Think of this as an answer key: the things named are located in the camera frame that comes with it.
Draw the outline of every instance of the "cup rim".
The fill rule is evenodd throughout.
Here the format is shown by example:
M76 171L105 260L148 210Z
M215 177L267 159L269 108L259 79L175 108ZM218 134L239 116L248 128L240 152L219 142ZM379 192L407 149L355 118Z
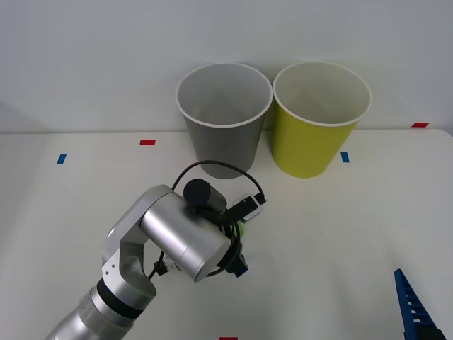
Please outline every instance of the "cup rim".
M252 71L256 72L257 74L259 74L265 81L266 81L266 84L268 85L268 88L269 88L269 101L268 103L266 104L266 106L264 107L264 109L257 115L253 116L252 118L248 119L248 120L245 120L243 122L240 122L240 123L234 123L234 124L227 124L227 125L218 125L218 124L211 124L211 123L205 123L201 120L198 120L194 117L192 117L191 115L189 115L187 112L185 112L185 110L182 108L182 106L179 104L179 90L181 88L181 85L183 84L183 82L192 74L194 74L195 72L201 70L201 69L204 69L205 67L210 67L210 66L214 66L214 65L236 65L236 66L241 66L241 67L245 67L247 69L251 69ZM187 73L179 82L178 84L178 87L176 88L176 105L178 106L178 109L179 111L188 119L190 119L191 121L193 121L194 123L197 123L197 124L200 124L200 125L203 125L203 126L206 126L208 128L219 128L219 129L228 129L228 128L237 128L239 126L243 126L243 125L246 125L246 124L249 124L249 123L252 123L254 120L257 120L259 119L262 115L264 115L266 113L266 111L269 109L270 107L270 104L272 103L272 100L274 98L273 96L273 87L272 87L272 84L270 83L269 79L260 71L258 71L256 68L252 67L252 66L248 66L248 65L245 65L245 64L242 64L240 62L211 62L209 64L204 64L200 67L197 67L196 69L193 69L192 71L190 71L189 73Z
M354 76L356 76L361 82L362 84L365 86L365 88L367 89L368 91L368 95L369 95L369 102L368 102L368 106L367 108L363 111L363 113L361 115L359 115L358 117L352 119L352 120L349 120L347 122L343 122L343 123L336 123L336 124L327 124L327 123L319 123L319 122L315 122L315 121L312 121L312 120L309 120L309 119L306 119L306 118L303 118L303 117L300 117L299 115L296 115L295 113L293 113L291 110L289 110L285 105L283 105L283 103L280 101L280 99L278 98L278 95L277 95L277 91L275 89L275 85L277 83L277 80L280 78L280 76L286 72L288 69L292 68L292 67L295 67L295 66L299 66L301 64L329 64L329 65L333 65L335 67L339 67L347 72L350 72L351 74L353 74ZM312 125L318 125L318 126L324 126L324 127L328 127L328 128L336 128L336 127L339 127L339 126L346 126L346 125L351 125L353 123L356 123L357 121L360 120L360 118L362 118L364 115L366 115L369 111L369 108L371 108L371 105L372 105L372 102L373 102L373 93L371 91L371 88L369 87L369 85L367 84L367 82L355 71L347 68L347 67L344 67L343 65L340 65L340 64L337 64L335 62L327 62L327 61L323 61L323 60L319 60L319 61L303 61L303 62L296 62L294 64L291 64L291 65L288 65L286 66L284 69L282 69L280 72L278 72L277 76L275 77L274 79L274 82L273 82L273 93L274 93L274 98L275 100L277 101L278 105L280 105L281 108L283 108L285 110L285 112L289 113L292 117L296 118L297 120L300 120L302 122L305 122L305 123L308 123L308 124L312 124Z

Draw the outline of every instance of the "black cable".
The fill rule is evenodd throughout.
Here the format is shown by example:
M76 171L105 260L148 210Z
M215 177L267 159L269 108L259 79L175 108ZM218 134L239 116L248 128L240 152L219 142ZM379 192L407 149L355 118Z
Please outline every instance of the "black cable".
M220 166L224 166L226 168L230 168L234 171L237 171L239 172L240 174L243 174L245 177L247 177L248 179L250 179L253 184L256 185L256 188L258 188L258 191L260 192L260 194L264 197L264 192L263 192L263 189L261 188L261 186L258 184L258 182L250 175L250 174L247 174L246 171L238 168L237 166L234 166L234 165L231 165L231 164L228 164L228 163L224 163L222 161L197 161L196 163L194 164L191 164L189 165L187 168L184 169L183 172L181 172L181 174L179 175L179 177L176 179L175 183L173 184L173 186L171 187L171 190L175 190L176 186L178 185L179 181L182 179L182 177L189 171L191 170L192 168L194 168L195 166L197 165L201 165L201 164L216 164L216 165L220 165Z
M164 252L161 251L161 254L159 255L159 260L157 260L157 265L154 266L153 271L151 274L148 275L148 279L151 280L154 276L154 274L157 272L157 268L159 267L159 264L162 263L162 260L164 259Z
M258 191L260 192L258 195L259 195L259 198L261 198L260 200L261 201L264 201L265 202L265 199L264 199L264 192L263 192L263 189L261 188L260 184L252 177L252 175L250 174L247 174L246 171L238 168L237 166L234 166L234 165L231 165L231 164L228 164L228 163L224 163L222 161L212 161L212 160L207 160L207 161L197 161L191 165L189 165L187 168L185 168L183 170L183 172L180 173L180 175L178 176L178 178L176 179L175 183L173 183L173 186L171 187L171 190L175 190L176 189L176 186L178 185L178 183L180 182L180 180L184 177L184 175L189 171L191 170L192 168L196 167L197 165L202 165L202 164L215 164L215 165L220 165L220 166L224 166L226 168L230 168L234 171L237 171L239 172L240 174L243 174L245 177L247 177L248 179L250 179L253 184L255 184L256 188L258 189ZM216 271L213 271L209 274L207 274L207 276L213 276L213 275L217 275L218 273L224 271L228 266L230 266L233 261L236 259L236 257L239 255L239 252L241 250L241 230L239 229L239 225L237 224L237 222L233 223L233 221L231 221L229 218L227 218L225 215L222 215L222 214L218 214L218 216L221 216L223 217L224 219L228 219L228 221L230 221L230 225L233 225L235 228L236 228L236 248L234 250L234 255L231 256L231 258L228 260L227 264L223 267L221 267L220 269L216 270ZM159 256L159 260L157 261L157 264L154 266L154 269L153 271L149 274L148 276L148 279L152 279L152 277L154 276L154 274L157 272L157 267L162 264L162 260L164 259L164 252L161 251L161 255Z

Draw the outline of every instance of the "gray cup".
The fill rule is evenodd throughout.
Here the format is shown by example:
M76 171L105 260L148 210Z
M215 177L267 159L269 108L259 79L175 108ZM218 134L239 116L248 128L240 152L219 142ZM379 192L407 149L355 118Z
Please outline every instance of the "gray cup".
M238 63L208 64L179 83L176 103L200 161L226 162L248 171L255 159L265 113L273 100L269 80ZM218 179L240 176L223 166L202 168Z

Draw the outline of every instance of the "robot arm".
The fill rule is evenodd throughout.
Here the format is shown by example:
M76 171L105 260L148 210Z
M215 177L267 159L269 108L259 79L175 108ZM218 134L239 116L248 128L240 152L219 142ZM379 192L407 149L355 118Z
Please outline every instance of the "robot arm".
M168 186L150 188L108 233L102 253L102 278L46 340L123 339L156 296L156 289L143 269L144 244L149 239L195 282L208 276L215 266L237 277L248 270L241 254L239 227L236 224L236 236L229 232L228 238L220 231L220 225L225 219L247 221L257 215L265 202L261 187L245 171L218 161L192 164L174 186L188 169L200 164L235 169L254 182L260 193L248 194L227 209L227 201L221 193L201 179L186 185L184 197ZM206 218L193 213L200 208L206 211ZM223 221L216 221L212 212L217 216L221 214ZM156 263L155 270L160 267L165 273L162 266L163 263Z
M216 225L191 214L168 186L146 191L108 234L103 277L46 340L119 340L156 296L143 270L144 243L152 240L195 282L223 258L230 240Z

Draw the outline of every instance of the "white wall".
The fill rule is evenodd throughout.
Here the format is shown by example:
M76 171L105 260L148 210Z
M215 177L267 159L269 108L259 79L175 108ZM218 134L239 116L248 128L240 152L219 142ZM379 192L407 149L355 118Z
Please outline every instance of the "white wall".
M359 72L361 122L453 132L451 0L0 0L0 131L183 130L193 67L240 61L271 79L297 60Z

